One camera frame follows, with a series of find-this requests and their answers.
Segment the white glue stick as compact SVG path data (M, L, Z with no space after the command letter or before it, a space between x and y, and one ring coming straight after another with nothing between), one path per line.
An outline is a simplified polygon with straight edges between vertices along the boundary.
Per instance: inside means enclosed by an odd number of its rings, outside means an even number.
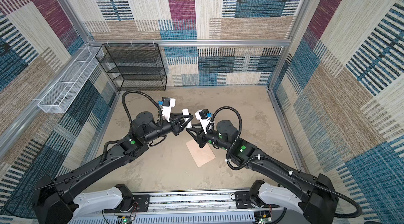
M185 128L191 128L191 127L192 127L191 121L192 121L192 119L193 119L193 115L191 115L191 114L189 113L189 110L188 110L187 108L183 109L182 112L183 112L184 120L185 120L184 125L183 125L183 128L184 128L184 129L185 129Z

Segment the pink envelope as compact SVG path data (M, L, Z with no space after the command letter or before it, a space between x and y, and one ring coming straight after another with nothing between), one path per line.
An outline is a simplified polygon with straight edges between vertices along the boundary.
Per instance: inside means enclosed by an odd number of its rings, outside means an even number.
M186 143L186 146L198 168L203 165L213 161L216 156L208 145L205 145L203 148L200 148L199 145L191 140Z

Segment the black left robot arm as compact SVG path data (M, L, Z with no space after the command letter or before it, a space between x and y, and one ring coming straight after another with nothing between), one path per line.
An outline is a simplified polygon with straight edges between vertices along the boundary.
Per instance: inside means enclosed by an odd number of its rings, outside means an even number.
M132 121L129 133L111 141L112 148L85 165L51 179L45 176L35 187L32 205L40 224L67 224L77 217L103 209L128 211L134 200L123 184L108 190L84 193L90 185L110 172L131 163L149 149L148 144L169 133L178 135L193 119L192 115L170 114L169 119L155 121L144 111Z

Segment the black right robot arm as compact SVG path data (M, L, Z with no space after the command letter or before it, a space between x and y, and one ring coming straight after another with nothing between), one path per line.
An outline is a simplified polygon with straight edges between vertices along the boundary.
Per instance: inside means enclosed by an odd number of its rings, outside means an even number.
M230 121L213 126L210 121L186 128L200 148L211 144L227 151L226 162L232 170L250 169L281 185L275 189L263 180L250 188L250 200L256 207L279 205L303 215L311 224L331 224L337 217L339 202L331 180L296 170L264 153L241 138L241 132Z

